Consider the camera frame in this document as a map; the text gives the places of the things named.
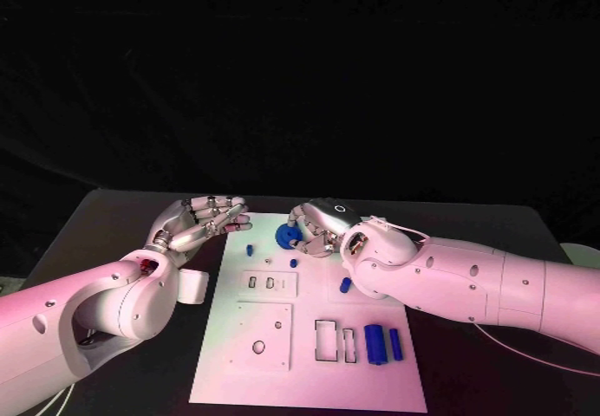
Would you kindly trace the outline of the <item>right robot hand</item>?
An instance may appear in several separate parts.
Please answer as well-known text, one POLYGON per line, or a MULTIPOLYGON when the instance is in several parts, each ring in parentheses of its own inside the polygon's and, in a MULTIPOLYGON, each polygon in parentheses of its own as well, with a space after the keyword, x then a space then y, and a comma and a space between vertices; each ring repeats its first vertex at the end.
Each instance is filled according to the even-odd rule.
POLYGON ((292 239, 290 246, 310 257, 321 258, 339 251, 346 232, 360 222, 354 210, 334 198, 314 198, 290 211, 285 225, 304 223, 314 238, 292 239))

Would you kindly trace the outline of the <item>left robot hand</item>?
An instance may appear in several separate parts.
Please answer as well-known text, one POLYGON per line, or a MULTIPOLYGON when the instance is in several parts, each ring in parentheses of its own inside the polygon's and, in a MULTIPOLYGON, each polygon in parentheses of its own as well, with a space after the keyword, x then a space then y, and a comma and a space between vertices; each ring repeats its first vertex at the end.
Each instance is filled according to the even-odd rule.
POLYGON ((166 255, 180 268, 210 238, 252 228, 246 212, 242 197, 176 200, 154 220, 144 248, 166 255))

